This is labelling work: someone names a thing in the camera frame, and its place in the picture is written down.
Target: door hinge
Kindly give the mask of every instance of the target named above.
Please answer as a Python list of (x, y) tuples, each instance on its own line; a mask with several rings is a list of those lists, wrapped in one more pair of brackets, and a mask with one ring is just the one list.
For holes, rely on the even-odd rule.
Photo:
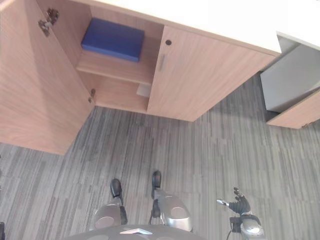
[(89, 103), (92, 103), (94, 97), (95, 97), (95, 94), (96, 94), (96, 90), (94, 88), (91, 89), (91, 92), (90, 92), (90, 97), (88, 98), (88, 102)]
[(41, 28), (42, 32), (46, 37), (50, 35), (49, 28), (52, 27), (59, 17), (59, 12), (54, 8), (48, 8), (46, 11), (46, 14), (48, 17), (46, 18), (46, 21), (38, 21), (38, 25)]

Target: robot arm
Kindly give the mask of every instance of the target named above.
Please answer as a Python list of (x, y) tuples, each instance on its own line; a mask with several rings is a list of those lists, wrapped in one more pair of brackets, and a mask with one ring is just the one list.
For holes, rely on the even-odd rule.
[(217, 199), (219, 204), (229, 207), (240, 215), (240, 217), (230, 218), (232, 232), (241, 233), (244, 240), (265, 240), (265, 231), (261, 226), (259, 218), (252, 214), (246, 197), (236, 187), (234, 188), (234, 194), (236, 195), (236, 202)]

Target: blue box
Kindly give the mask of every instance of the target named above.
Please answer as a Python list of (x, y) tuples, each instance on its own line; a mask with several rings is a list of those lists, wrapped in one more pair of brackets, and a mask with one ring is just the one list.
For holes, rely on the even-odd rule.
[(145, 32), (93, 17), (81, 46), (84, 50), (138, 62)]

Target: striped carpet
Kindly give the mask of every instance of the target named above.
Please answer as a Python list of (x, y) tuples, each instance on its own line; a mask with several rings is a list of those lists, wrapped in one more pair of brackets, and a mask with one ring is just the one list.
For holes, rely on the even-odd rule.
[[(0, 221), (8, 240), (59, 240), (86, 231), (119, 178), (129, 224), (146, 224), (151, 174), (193, 216), (195, 233), (223, 240), (230, 210), (216, 198), (244, 192), (269, 240), (320, 236), (320, 122), (265, 124), (258, 77), (194, 123), (96, 107), (62, 157), (0, 145)], [(231, 235), (230, 239), (239, 239)]]

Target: door handle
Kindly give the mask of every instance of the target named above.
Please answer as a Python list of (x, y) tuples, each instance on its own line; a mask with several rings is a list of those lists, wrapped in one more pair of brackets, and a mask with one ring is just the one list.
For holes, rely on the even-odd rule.
[(164, 65), (165, 65), (165, 63), (166, 63), (166, 59), (167, 59), (167, 55), (166, 54), (163, 54), (162, 55), (162, 58), (161, 58), (161, 62), (160, 62), (160, 64), (159, 64), (159, 68), (158, 68), (158, 71), (159, 72), (161, 72), (162, 71), (162, 69), (164, 68)]

